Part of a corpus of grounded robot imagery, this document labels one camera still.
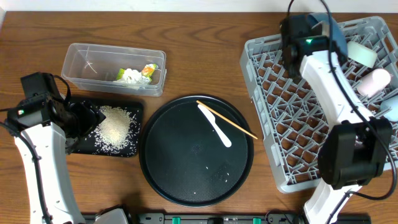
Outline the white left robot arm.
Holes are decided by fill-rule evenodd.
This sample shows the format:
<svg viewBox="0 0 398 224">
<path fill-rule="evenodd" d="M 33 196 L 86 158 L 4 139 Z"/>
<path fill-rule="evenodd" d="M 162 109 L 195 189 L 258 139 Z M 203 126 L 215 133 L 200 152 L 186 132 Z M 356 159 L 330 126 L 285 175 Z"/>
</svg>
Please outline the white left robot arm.
<svg viewBox="0 0 398 224">
<path fill-rule="evenodd" d="M 55 83 L 58 77 L 36 72 L 21 78 L 25 99 L 7 109 L 1 123 L 22 157 L 31 223 L 131 223 L 122 205 L 96 215 L 83 215 L 75 200 L 66 156 L 79 140 L 105 120 L 90 101 L 70 101 Z"/>
</svg>

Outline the wooden chopstick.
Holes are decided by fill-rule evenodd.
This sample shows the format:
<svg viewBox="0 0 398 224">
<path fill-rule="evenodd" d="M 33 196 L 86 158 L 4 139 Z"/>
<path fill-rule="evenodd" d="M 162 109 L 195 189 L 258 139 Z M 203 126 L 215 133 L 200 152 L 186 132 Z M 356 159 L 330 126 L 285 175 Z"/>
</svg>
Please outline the wooden chopstick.
<svg viewBox="0 0 398 224">
<path fill-rule="evenodd" d="M 240 127 L 239 125 L 237 125 L 236 123 L 232 122 L 230 119 L 228 119 L 227 117 L 223 116 L 222 114 L 219 114 L 217 111 L 215 111 L 214 109 L 210 108 L 209 106 L 207 106 L 206 104 L 202 103 L 199 100 L 196 100 L 196 102 L 199 105 L 202 105 L 203 107 L 205 107 L 207 110 L 209 110 L 210 112 L 212 112 L 213 114 L 217 115 L 218 117 L 220 117 L 221 119 L 225 120 L 226 122 L 228 122 L 229 124 L 233 125 L 235 128 L 239 129 L 240 131 L 244 132 L 245 134 L 249 135 L 250 137 L 254 138 L 254 139 L 258 139 L 257 136 L 255 136 L 254 134 L 250 133 L 249 131 L 245 130 L 244 128 Z"/>
</svg>

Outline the pink cup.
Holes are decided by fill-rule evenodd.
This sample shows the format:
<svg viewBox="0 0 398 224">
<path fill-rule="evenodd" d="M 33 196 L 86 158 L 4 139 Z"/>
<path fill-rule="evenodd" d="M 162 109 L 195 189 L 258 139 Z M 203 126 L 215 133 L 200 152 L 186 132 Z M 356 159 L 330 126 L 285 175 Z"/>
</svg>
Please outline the pink cup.
<svg viewBox="0 0 398 224">
<path fill-rule="evenodd" d="M 362 96 L 373 97 L 390 83 L 391 78 L 387 70 L 377 68 L 360 79 L 357 91 Z"/>
</svg>

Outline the green bowl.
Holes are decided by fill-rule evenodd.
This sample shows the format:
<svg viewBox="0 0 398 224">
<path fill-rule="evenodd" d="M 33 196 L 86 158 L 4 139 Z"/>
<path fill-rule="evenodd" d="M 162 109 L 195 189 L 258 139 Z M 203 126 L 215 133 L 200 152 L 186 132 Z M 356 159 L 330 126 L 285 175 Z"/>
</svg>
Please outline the green bowl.
<svg viewBox="0 0 398 224">
<path fill-rule="evenodd" d="M 368 67 L 373 68 L 376 63 L 377 53 L 357 42 L 347 43 L 348 58 Z"/>
</svg>

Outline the white paper napkin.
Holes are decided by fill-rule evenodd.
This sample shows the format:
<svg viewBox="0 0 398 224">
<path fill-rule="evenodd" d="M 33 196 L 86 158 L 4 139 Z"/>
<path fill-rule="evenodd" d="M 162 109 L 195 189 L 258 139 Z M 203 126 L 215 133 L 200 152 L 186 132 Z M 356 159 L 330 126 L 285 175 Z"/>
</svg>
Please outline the white paper napkin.
<svg viewBox="0 0 398 224">
<path fill-rule="evenodd" d="M 145 77 L 138 70 L 119 69 L 119 73 L 116 76 L 116 82 L 128 83 L 132 85 L 148 85 L 152 81 L 151 77 Z"/>
</svg>

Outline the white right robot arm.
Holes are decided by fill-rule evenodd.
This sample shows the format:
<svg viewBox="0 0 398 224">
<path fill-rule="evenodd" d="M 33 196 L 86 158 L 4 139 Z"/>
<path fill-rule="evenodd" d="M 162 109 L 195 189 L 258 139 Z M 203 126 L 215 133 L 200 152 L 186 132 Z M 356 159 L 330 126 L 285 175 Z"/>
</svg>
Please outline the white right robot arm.
<svg viewBox="0 0 398 224">
<path fill-rule="evenodd" d="M 377 119 L 343 74 L 348 46 L 336 21 L 324 13 L 287 16 L 280 23 L 282 63 L 314 91 L 329 125 L 318 152 L 320 182 L 304 205 L 303 223 L 334 223 L 352 195 L 392 160 L 391 123 Z"/>
</svg>

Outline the white plastic spoon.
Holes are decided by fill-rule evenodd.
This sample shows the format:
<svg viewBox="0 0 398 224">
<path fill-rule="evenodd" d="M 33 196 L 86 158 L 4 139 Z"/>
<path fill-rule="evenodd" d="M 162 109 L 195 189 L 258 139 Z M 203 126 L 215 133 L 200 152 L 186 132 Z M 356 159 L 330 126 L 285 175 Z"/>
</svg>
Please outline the white plastic spoon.
<svg viewBox="0 0 398 224">
<path fill-rule="evenodd" d="M 215 119 L 215 116 L 213 115 L 213 113 L 210 110 L 206 109 L 202 105 L 198 105 L 198 108 L 204 114 L 204 116 L 207 118 L 207 120 L 210 122 L 210 124 L 212 125 L 213 129 L 215 130 L 215 132 L 221 139 L 221 142 L 224 144 L 224 146 L 231 147 L 232 142 L 229 140 L 229 138 L 225 135 L 225 133 L 222 132 L 222 130 L 216 124 L 216 119 Z"/>
</svg>

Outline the light blue cup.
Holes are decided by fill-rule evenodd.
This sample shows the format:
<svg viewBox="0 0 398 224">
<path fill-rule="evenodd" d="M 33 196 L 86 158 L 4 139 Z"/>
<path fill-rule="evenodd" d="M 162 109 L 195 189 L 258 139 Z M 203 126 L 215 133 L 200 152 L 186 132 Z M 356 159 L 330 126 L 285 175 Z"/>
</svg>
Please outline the light blue cup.
<svg viewBox="0 0 398 224">
<path fill-rule="evenodd" d="M 398 120 L 398 96 L 393 96 L 381 103 L 381 111 L 389 109 L 387 113 L 384 114 L 384 117 L 392 122 L 397 122 Z"/>
</svg>

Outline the blue plate with rice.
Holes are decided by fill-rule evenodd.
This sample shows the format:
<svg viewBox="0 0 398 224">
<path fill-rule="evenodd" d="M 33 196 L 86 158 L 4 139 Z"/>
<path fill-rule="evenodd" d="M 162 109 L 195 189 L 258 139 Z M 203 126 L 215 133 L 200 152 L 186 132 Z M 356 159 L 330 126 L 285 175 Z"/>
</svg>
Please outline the blue plate with rice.
<svg viewBox="0 0 398 224">
<path fill-rule="evenodd" d="M 319 22 L 322 21 L 329 24 L 328 14 L 321 12 L 310 13 L 307 16 L 307 21 L 311 27 L 317 25 Z M 334 19 L 332 19 L 331 26 L 333 28 L 332 39 L 340 50 L 340 52 L 338 53 L 338 60 L 340 64 L 343 64 L 348 60 L 348 48 L 347 48 L 347 43 L 345 41 L 345 36 L 343 35 L 343 32 L 339 28 L 338 23 Z"/>
</svg>

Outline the yellow green snack wrapper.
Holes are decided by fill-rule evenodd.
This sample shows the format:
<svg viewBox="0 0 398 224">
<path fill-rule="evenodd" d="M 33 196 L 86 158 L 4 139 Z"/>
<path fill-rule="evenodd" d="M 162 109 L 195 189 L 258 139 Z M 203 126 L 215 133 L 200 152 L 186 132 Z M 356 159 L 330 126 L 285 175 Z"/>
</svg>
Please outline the yellow green snack wrapper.
<svg viewBox="0 0 398 224">
<path fill-rule="evenodd" d="M 158 69 L 158 66 L 154 63 L 152 64 L 147 64 L 140 72 L 145 76 L 145 77 L 151 77 L 153 73 Z"/>
</svg>

